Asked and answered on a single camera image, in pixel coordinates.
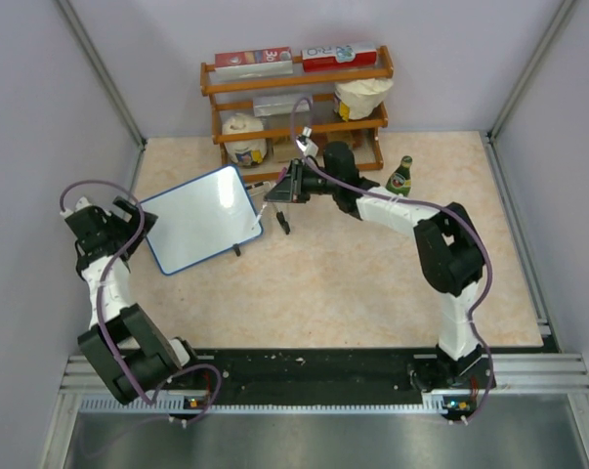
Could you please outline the blue framed whiteboard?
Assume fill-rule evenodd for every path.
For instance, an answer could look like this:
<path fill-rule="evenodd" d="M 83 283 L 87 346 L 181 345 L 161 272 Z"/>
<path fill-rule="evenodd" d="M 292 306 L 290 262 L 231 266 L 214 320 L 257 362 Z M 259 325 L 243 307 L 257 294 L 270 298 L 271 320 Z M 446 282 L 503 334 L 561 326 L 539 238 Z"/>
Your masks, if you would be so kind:
<path fill-rule="evenodd" d="M 266 194 L 271 188 L 268 182 L 244 183 L 238 168 L 226 165 L 143 199 L 142 208 L 157 216 L 147 244 L 160 272 L 169 277 L 228 251 L 240 255 L 242 245 L 263 235 L 262 220 L 269 214 L 289 234 L 280 203 L 269 203 L 260 225 L 251 229 L 264 201 L 249 191 Z"/>

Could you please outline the magenta capped whiteboard marker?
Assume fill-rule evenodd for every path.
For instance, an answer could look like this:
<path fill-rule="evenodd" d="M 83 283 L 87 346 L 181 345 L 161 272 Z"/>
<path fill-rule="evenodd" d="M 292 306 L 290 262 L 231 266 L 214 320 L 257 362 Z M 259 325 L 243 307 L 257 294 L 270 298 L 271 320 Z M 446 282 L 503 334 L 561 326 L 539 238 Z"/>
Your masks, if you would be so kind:
<path fill-rule="evenodd" d="M 260 208 L 259 212 L 257 213 L 257 215 L 256 215 L 256 218 L 255 218 L 255 220 L 254 220 L 253 224 L 251 225 L 251 229 L 252 229 L 252 230 L 253 230 L 253 229 L 254 229 L 256 226 L 259 226 L 259 225 L 260 225 L 260 223 L 261 223 L 261 220 L 262 220 L 262 217 L 263 217 L 263 215 L 264 215 L 264 213 L 265 213 L 265 211 L 266 211 L 266 209 L 267 209 L 268 205 L 269 205 L 269 203 L 268 203 L 268 202 L 266 202 L 266 201 L 264 201 L 264 202 L 262 203 L 262 205 L 261 205 L 261 208 Z"/>

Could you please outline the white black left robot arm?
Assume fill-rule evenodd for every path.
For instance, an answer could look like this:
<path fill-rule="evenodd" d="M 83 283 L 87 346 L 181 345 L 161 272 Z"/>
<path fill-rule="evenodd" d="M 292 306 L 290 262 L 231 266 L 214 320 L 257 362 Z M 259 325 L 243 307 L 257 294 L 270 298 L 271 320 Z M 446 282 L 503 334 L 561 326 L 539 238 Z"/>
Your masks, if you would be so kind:
<path fill-rule="evenodd" d="M 63 213 L 76 236 L 76 272 L 87 283 L 92 306 L 89 328 L 78 337 L 78 346 L 111 394 L 123 405 L 139 397 L 114 358 L 110 347 L 133 339 L 138 348 L 123 356 L 144 391 L 155 389 L 170 377 L 182 387 L 202 378 L 203 365 L 189 343 L 167 339 L 134 301 L 130 291 L 129 259 L 157 221 L 147 212 L 117 197 L 113 204 L 129 215 L 127 220 L 80 198 L 73 210 Z"/>

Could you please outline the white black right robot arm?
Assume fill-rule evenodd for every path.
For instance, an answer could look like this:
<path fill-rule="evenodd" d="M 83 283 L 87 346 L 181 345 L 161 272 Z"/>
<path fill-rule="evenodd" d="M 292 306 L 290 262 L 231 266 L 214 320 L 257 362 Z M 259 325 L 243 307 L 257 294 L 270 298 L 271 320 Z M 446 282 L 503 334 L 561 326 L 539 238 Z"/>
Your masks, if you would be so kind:
<path fill-rule="evenodd" d="M 487 350 L 474 312 L 488 293 L 479 285 L 491 284 L 491 263 L 464 207 L 411 200 L 362 177 L 344 142 L 328 144 L 321 161 L 316 160 L 311 138 L 299 136 L 295 145 L 299 157 L 289 163 L 265 200 L 306 203 L 314 195 L 329 195 L 343 213 L 413 239 L 421 272 L 441 296 L 442 328 L 435 361 L 413 365 L 410 381 L 423 392 L 462 385 Z"/>

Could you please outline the white flour bag left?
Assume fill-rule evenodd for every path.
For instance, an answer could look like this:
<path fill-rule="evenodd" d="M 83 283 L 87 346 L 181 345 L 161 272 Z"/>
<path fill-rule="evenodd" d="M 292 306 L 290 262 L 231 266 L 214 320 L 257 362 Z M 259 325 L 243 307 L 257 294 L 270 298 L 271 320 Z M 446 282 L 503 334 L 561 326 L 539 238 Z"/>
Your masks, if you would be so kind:
<path fill-rule="evenodd" d="M 262 132 L 263 121 L 253 115 L 236 113 L 230 116 L 222 126 L 224 136 Z M 251 167 L 261 164 L 268 152 L 266 139 L 237 139 L 225 142 L 225 149 L 230 160 L 238 166 Z"/>

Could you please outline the white flour bag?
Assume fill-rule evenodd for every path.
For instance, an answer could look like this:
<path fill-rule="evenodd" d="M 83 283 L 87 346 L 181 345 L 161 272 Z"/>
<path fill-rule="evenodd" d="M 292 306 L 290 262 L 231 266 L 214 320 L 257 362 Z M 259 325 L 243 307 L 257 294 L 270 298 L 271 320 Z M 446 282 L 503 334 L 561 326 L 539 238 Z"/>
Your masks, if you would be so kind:
<path fill-rule="evenodd" d="M 222 126 L 224 136 L 262 132 L 263 121 L 253 115 L 236 113 L 230 116 Z M 225 149 L 230 160 L 238 166 L 251 167 L 261 164 L 268 152 L 266 139 L 237 139 L 225 142 Z"/>
<path fill-rule="evenodd" d="M 344 121 L 362 120 L 385 100 L 393 85 L 391 78 L 339 82 L 334 88 L 334 111 Z"/>

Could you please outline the clear plastic container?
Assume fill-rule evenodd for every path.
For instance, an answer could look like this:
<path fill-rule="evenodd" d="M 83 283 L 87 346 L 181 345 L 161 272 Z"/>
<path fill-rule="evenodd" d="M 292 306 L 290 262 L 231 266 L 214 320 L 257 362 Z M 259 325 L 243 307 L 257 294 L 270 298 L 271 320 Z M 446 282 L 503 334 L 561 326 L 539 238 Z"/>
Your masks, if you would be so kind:
<path fill-rule="evenodd" d="M 302 93 L 258 96 L 252 99 L 253 115 L 263 121 L 274 116 L 290 116 L 291 112 L 310 112 L 314 98 Z"/>

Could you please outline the brown brick-pattern box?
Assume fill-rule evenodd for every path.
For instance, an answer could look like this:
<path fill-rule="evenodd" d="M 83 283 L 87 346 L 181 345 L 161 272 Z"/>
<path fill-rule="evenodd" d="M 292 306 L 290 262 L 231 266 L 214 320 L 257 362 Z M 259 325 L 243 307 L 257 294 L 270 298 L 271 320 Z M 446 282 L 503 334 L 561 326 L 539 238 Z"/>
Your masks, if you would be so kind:
<path fill-rule="evenodd" d="M 351 150 L 359 149 L 363 146 L 366 132 L 362 129 L 349 130 L 346 132 L 345 141 Z"/>

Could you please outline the white flour bag right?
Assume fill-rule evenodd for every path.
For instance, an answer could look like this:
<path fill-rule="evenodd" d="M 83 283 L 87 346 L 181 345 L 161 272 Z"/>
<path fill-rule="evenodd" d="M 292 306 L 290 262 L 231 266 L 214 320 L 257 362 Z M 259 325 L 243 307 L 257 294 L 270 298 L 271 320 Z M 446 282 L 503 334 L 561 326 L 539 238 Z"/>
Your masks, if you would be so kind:
<path fill-rule="evenodd" d="M 344 121 L 362 120 L 385 100 L 393 85 L 391 78 L 339 82 L 334 88 L 334 111 Z"/>

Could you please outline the green glass Perrier bottle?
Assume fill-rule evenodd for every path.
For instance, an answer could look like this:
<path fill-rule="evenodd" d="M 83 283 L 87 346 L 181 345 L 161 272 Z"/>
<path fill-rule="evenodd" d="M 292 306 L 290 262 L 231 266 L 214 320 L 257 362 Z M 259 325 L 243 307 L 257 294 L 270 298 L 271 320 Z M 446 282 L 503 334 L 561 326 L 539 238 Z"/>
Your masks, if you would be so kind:
<path fill-rule="evenodd" d="M 385 188 L 394 194 L 402 196 L 409 196 L 411 191 L 411 173 L 410 168 L 413 159 L 409 155 L 405 155 L 398 168 L 388 178 Z"/>

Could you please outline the red foil roll box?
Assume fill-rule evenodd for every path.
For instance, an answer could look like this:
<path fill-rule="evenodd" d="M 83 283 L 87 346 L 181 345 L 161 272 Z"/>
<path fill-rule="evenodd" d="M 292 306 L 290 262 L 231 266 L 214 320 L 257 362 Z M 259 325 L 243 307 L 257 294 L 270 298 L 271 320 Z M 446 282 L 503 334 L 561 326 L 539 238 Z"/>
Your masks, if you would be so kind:
<path fill-rule="evenodd" d="M 289 75 L 294 72 L 294 63 L 289 47 L 219 53 L 214 72 L 230 80 Z"/>

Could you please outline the orange wooden shelf rack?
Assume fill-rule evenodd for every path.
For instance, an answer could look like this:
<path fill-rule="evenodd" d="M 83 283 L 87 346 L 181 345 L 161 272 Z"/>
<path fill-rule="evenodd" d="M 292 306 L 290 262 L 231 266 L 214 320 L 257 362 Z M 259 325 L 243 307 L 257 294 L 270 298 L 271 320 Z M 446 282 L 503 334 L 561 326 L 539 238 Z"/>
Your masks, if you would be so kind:
<path fill-rule="evenodd" d="M 251 78 L 246 80 L 223 81 L 216 77 L 214 65 L 203 63 L 200 66 L 200 91 L 209 99 L 211 111 L 211 138 L 220 152 L 219 163 L 224 166 L 232 164 L 227 155 L 225 142 L 237 139 L 266 139 L 268 152 L 264 161 L 251 167 L 239 166 L 242 178 L 246 182 L 273 180 L 287 163 L 273 160 L 272 139 L 290 137 L 290 130 L 301 131 L 307 125 L 313 134 L 321 138 L 330 138 L 335 134 L 345 134 L 349 130 L 362 129 L 366 132 L 364 144 L 355 150 L 356 165 L 361 171 L 381 170 L 384 157 L 379 143 L 379 131 L 388 126 L 389 117 L 386 107 L 381 103 L 372 113 L 362 120 L 342 120 L 334 111 L 334 85 L 339 82 L 369 78 L 391 78 L 394 64 L 387 46 L 377 49 L 376 64 L 366 67 L 342 68 L 336 70 L 305 72 L 302 58 L 293 58 L 295 72 L 290 75 Z M 295 113 L 290 116 L 274 116 L 263 121 L 262 132 L 224 136 L 222 126 L 236 113 L 253 115 L 252 99 L 258 96 L 302 93 L 314 98 L 310 112 Z"/>

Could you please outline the red white wrap box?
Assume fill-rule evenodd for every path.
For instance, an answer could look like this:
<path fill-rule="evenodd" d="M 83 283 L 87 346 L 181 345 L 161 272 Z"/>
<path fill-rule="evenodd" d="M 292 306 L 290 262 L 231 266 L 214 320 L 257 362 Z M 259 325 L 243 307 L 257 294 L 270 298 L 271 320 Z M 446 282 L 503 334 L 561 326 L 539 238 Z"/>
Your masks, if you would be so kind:
<path fill-rule="evenodd" d="M 370 66 L 377 61 L 377 49 L 370 42 L 316 46 L 303 49 L 301 58 L 305 72 Z"/>

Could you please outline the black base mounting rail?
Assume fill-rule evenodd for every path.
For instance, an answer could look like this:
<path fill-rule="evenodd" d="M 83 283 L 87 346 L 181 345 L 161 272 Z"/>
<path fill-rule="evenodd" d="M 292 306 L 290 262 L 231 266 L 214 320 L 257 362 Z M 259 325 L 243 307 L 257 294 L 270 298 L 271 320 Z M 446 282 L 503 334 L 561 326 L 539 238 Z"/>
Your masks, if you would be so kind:
<path fill-rule="evenodd" d="M 466 394 L 493 388 L 490 359 L 459 362 L 439 348 L 201 349 L 199 370 L 172 390 L 217 391 L 219 405 L 418 404 L 424 392 Z"/>

